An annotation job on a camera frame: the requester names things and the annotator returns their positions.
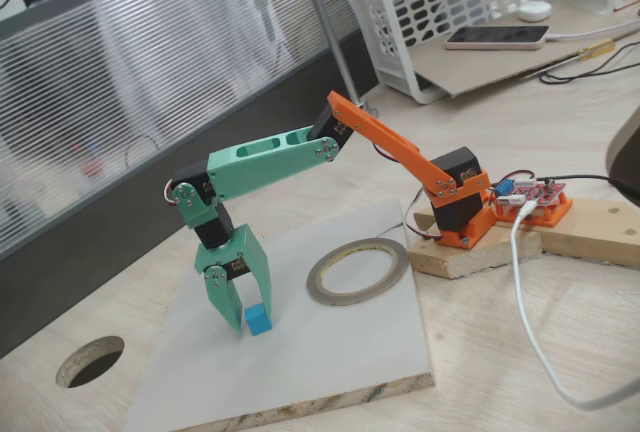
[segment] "tape roll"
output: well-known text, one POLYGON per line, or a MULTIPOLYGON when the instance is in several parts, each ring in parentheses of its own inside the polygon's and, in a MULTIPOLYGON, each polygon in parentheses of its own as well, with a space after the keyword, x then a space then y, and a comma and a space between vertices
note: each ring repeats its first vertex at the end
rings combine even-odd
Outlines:
POLYGON ((323 304, 353 305, 376 297, 393 287, 407 270, 408 265, 407 250, 395 240, 381 238, 357 240, 332 250, 320 259, 309 273, 307 289, 309 289, 311 297, 323 304), (381 250, 391 256, 391 268, 382 279, 362 290, 348 293, 331 292, 322 285, 324 274, 331 266, 346 256, 363 250, 381 250))

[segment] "white board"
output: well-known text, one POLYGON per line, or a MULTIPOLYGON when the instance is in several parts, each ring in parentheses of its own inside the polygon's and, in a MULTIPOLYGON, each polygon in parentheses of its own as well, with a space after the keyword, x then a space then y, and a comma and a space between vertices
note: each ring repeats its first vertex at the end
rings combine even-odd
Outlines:
MULTIPOLYGON (((351 306, 317 303, 306 289, 309 271, 325 254, 401 221, 399 204, 386 202, 264 240, 274 327, 255 337, 246 324, 241 333, 227 325, 209 303, 202 276, 189 268, 129 410, 126 430, 158 432, 200 424, 209 424, 206 430, 233 430, 430 385, 410 268, 390 290, 351 306), (410 383, 388 384, 407 378, 410 383), (381 393, 385 388, 388 394, 381 393), (336 397, 352 391, 359 391, 357 399, 336 397), (328 401, 318 405, 323 398, 328 401), (309 407, 300 404, 308 401, 309 407), (288 407, 292 404, 301 406, 293 410, 288 407)), ((383 237, 406 246, 402 227, 383 237)), ((390 263, 379 254, 352 254, 334 266, 325 285, 347 291, 375 282, 390 263)), ((250 274, 236 279, 236 287, 245 308, 260 302, 250 274)))

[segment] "desk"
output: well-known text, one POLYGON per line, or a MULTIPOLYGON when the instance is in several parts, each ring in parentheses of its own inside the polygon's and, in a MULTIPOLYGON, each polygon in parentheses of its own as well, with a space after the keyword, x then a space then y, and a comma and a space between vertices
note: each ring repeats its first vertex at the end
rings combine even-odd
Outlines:
MULTIPOLYGON (((640 51, 633 55, 626 60, 640 60, 640 51)), ((541 175, 605 173, 609 140, 640 105, 639 78, 640 69, 631 69, 556 87, 510 81, 430 106, 376 88, 369 100, 427 157, 466 145, 494 178, 523 167, 541 175)), ((418 187, 354 134, 332 164, 228 207, 235 223, 250 222, 267 237, 392 197, 406 207, 418 187)), ((572 181, 568 192, 622 200, 599 181, 572 181)), ((195 234, 180 230, 4 357, 0 430, 121 430, 172 294, 192 273, 196 245, 195 234), (82 387, 56 385, 60 364, 106 335, 124 339, 120 360, 82 387)), ((640 374, 638 271, 544 257, 524 263, 522 273, 532 326, 570 390, 593 396, 640 374)), ((256 430, 638 430, 640 396, 591 413, 557 396, 522 330, 509 266, 454 281, 417 274, 416 282, 436 387, 256 430)))

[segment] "yellow connector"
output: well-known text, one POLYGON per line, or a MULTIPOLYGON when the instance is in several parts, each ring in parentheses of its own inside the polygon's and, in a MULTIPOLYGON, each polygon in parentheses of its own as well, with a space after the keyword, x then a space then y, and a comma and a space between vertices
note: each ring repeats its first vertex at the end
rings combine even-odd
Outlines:
POLYGON ((580 60, 589 60, 599 55, 608 54, 616 50, 616 41, 614 39, 605 39, 596 44, 590 45, 582 49, 580 54, 580 60))

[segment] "circuit board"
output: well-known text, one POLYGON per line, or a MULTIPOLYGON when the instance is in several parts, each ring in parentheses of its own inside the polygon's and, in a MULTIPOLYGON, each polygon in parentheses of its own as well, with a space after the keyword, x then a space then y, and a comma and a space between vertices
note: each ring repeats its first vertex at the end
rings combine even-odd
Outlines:
POLYGON ((549 207, 555 205, 566 185, 555 182, 545 185, 544 182, 516 181, 509 195, 524 195, 527 200, 538 199, 538 207, 549 207))

